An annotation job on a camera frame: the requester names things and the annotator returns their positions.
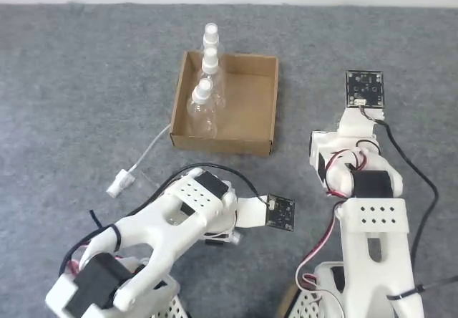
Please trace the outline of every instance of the gray carpet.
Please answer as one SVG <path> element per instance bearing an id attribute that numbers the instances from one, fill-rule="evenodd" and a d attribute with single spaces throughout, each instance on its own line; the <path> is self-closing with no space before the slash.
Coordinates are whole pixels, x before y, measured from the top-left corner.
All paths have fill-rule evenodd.
<path id="1" fill-rule="evenodd" d="M 162 140 L 119 199 L 106 187 L 172 111 L 185 49 L 216 21 L 227 50 L 281 61 L 275 152 L 268 158 L 175 150 Z M 314 128 L 336 128 L 346 69 L 384 70 L 386 119 L 439 186 L 417 281 L 458 273 L 458 10 L 293 6 L 0 6 L 0 316 L 51 317 L 44 296 L 62 256 L 94 228 L 93 208 L 116 221 L 172 170 L 213 161 L 245 173 L 261 193 L 297 201 L 293 233 L 244 231 L 235 246 L 194 245 L 174 266 L 195 318 L 273 317 L 301 256 L 328 223 L 308 165 Z M 411 229 L 432 197 L 379 130 L 404 177 Z M 250 191 L 237 178 L 239 196 Z M 146 250 L 137 250 L 144 254 Z M 311 262 L 341 259 L 338 232 Z M 458 317 L 458 286 L 423 295 L 427 317 Z"/>

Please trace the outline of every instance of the white bottle cap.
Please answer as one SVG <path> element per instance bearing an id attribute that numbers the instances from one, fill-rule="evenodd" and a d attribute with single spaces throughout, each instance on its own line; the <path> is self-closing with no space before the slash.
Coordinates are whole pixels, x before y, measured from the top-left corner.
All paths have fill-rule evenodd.
<path id="1" fill-rule="evenodd" d="M 218 71 L 218 51 L 215 47 L 203 51 L 202 71 L 206 74 L 215 74 Z"/>
<path id="2" fill-rule="evenodd" d="M 218 26 L 215 23 L 207 23 L 203 35 L 204 48 L 218 47 L 219 43 L 220 37 L 218 36 Z"/>
<path id="3" fill-rule="evenodd" d="M 199 81 L 199 84 L 193 90 L 193 94 L 191 98 L 194 102 L 198 103 L 199 105 L 203 105 L 207 102 L 208 98 L 212 93 L 213 83 L 208 78 L 202 78 Z"/>

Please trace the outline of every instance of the red and white wire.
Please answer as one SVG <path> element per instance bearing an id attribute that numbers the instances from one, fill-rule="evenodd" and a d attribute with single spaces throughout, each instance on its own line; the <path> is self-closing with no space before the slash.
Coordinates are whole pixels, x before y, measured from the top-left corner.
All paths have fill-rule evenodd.
<path id="1" fill-rule="evenodd" d="M 297 269 L 296 269 L 296 275 L 294 276 L 295 280 L 296 280 L 296 285 L 297 287 L 303 291 L 303 292 L 308 292 L 310 294 L 318 294 L 318 296 L 315 298 L 315 300 L 313 300 L 312 302 L 317 302 L 318 300 L 321 299 L 322 295 L 319 295 L 319 294 L 327 294 L 327 295 L 330 295 L 334 298 L 334 300 L 336 300 L 337 304 L 338 304 L 338 307 L 340 309 L 340 312 L 341 312 L 341 316 L 343 318 L 345 318 L 345 311 L 344 311 L 344 307 L 342 306 L 342 304 L 340 303 L 340 301 L 338 300 L 338 298 L 334 295 L 334 293 L 332 293 L 331 291 L 327 290 L 327 289 L 321 289 L 321 288 L 318 288 L 317 287 L 317 283 L 316 283 L 316 276 L 313 275 L 313 274 L 309 274 L 309 273 L 306 273 L 306 274 L 303 274 L 301 276 L 301 280 L 303 280 L 304 282 L 310 284 L 313 286 L 314 289 L 307 289 L 305 288 L 304 286 L 301 285 L 301 283 L 299 282 L 299 272 L 301 271 L 301 269 L 323 248 L 323 246 L 326 244 L 326 242 L 329 240 L 329 238 L 331 237 L 331 234 L 332 234 L 332 231 L 334 229 L 334 226 L 336 225 L 336 209 L 342 204 L 342 202 L 338 202 L 334 207 L 333 207 L 333 215 L 332 215 L 332 219 L 331 219 L 331 223 L 329 224 L 328 228 L 326 229 L 323 237 L 321 237 L 320 241 L 311 249 L 311 251 L 304 257 L 304 259 L 302 260 L 302 262 L 298 265 Z"/>

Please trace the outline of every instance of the black cable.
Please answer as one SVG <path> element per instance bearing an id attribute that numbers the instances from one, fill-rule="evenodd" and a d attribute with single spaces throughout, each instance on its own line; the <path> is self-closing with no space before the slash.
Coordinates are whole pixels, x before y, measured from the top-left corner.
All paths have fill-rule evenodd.
<path id="1" fill-rule="evenodd" d="M 224 166 L 224 165 L 221 165 L 221 164 L 214 164 L 214 163 L 193 163 L 193 164 L 189 164 L 189 165 L 185 165 L 183 166 L 182 168 L 176 170 L 172 175 L 170 175 L 168 177 L 167 180 L 164 181 L 164 183 L 162 183 L 159 188 L 144 202 L 142 203 L 140 206 L 138 206 L 136 209 L 134 209 L 133 211 L 129 212 L 126 216 L 133 216 L 134 214 L 137 214 L 138 212 L 140 212 L 143 208 L 145 208 L 146 206 L 148 206 L 151 202 L 153 202 L 154 200 L 156 200 L 161 194 L 162 192 L 169 186 L 169 184 L 171 184 L 171 182 L 175 179 L 175 177 L 177 177 L 179 174 L 183 173 L 184 171 L 186 170 L 189 170 L 191 168 L 199 168 L 199 167 L 207 167 L 207 168 L 217 168 L 217 169 L 220 169 L 220 170 L 224 170 L 224 171 L 228 171 L 229 173 L 233 173 L 234 175 L 238 176 L 241 180 L 243 180 L 243 182 L 245 182 L 247 184 L 247 186 L 249 187 L 249 189 L 251 189 L 251 191 L 256 195 L 256 197 L 262 201 L 263 203 L 265 203 L 267 205 L 267 203 L 260 197 L 259 195 L 259 192 L 258 190 L 256 189 L 256 187 L 251 183 L 250 180 L 248 180 L 242 173 L 240 173 L 239 171 L 235 170 L 235 169 L 232 169 L 232 168 L 229 168 L 227 166 Z"/>
<path id="2" fill-rule="evenodd" d="M 358 147 L 360 143 L 369 143 L 369 144 L 372 144 L 373 146 L 375 146 L 375 147 L 377 148 L 377 150 L 378 150 L 378 152 L 379 152 L 379 155 L 381 155 L 380 147 L 379 147 L 376 143 L 374 143 L 372 140 L 369 140 L 369 139 L 361 139 L 361 140 L 358 140 L 358 141 L 356 142 L 356 145 L 355 145 L 355 146 Z"/>
<path id="3" fill-rule="evenodd" d="M 102 228 L 103 225 L 102 223 L 100 222 L 100 220 L 98 219 L 98 217 L 95 215 L 95 212 L 93 209 L 90 209 L 89 210 L 89 214 L 91 215 L 91 218 L 92 220 L 95 222 L 95 224 L 97 225 L 98 228 Z"/>
<path id="4" fill-rule="evenodd" d="M 403 298 L 410 297 L 412 294 L 422 293 L 427 289 L 431 289 L 438 286 L 445 286 L 447 284 L 453 284 L 454 282 L 458 282 L 458 275 L 448 277 L 446 279 L 440 279 L 435 282 L 432 282 L 431 284 L 417 284 L 415 288 L 410 289 L 409 291 L 405 291 L 404 293 L 400 293 L 398 295 L 387 295 L 386 297 L 388 298 L 388 300 L 392 301 L 400 300 Z"/>
<path id="5" fill-rule="evenodd" d="M 437 190 L 436 185 L 434 183 L 432 183 L 432 181 L 429 178 L 427 178 L 427 176 L 424 173 L 422 173 L 420 171 L 420 169 L 418 169 L 415 166 L 415 164 L 413 164 L 412 161 L 406 156 L 404 151 L 401 149 L 401 147 L 395 141 L 393 133 L 391 132 L 391 128 L 389 127 L 388 123 L 384 122 L 383 120 L 377 120 L 377 119 L 374 119 L 374 118 L 368 116 L 366 114 L 366 112 L 364 111 L 363 107 L 361 107 L 360 111 L 361 111 L 361 114 L 364 115 L 365 117 L 367 117 L 369 120 L 374 121 L 378 125 L 381 125 L 381 126 L 385 127 L 386 134 L 388 135 L 388 139 L 391 141 L 391 143 L 393 144 L 394 148 L 396 148 L 396 150 L 398 151 L 398 153 L 400 154 L 402 159 L 404 159 L 404 161 L 412 168 L 412 170 L 415 171 L 416 174 L 418 176 L 420 176 L 422 178 L 422 180 L 424 180 L 427 183 L 427 185 L 432 189 L 432 192 L 434 194 L 434 197 L 433 197 L 433 200 L 432 200 L 431 204 L 429 205 L 428 209 L 423 214 L 423 217 L 422 217 L 422 219 L 420 221 L 418 230 L 416 230 L 416 234 L 415 234 L 415 237 L 414 237 L 414 242 L 412 243 L 412 248 L 411 248 L 411 251 L 410 251 L 410 258 L 411 258 L 411 263 L 412 263 L 412 269 L 415 269 L 416 253 L 418 251 L 418 246 L 419 246 L 419 243 L 420 243 L 420 239 L 422 237 L 424 227 L 427 224 L 428 218 L 431 215 L 432 211 L 436 208 L 437 202 L 439 201 L 439 191 Z"/>

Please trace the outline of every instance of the hole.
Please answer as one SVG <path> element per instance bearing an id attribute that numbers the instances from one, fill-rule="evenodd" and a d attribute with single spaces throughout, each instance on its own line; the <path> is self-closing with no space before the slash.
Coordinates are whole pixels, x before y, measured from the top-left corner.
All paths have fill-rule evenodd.
<path id="1" fill-rule="evenodd" d="M 367 238 L 367 247 L 372 261 L 381 261 L 381 244 L 379 238 Z"/>

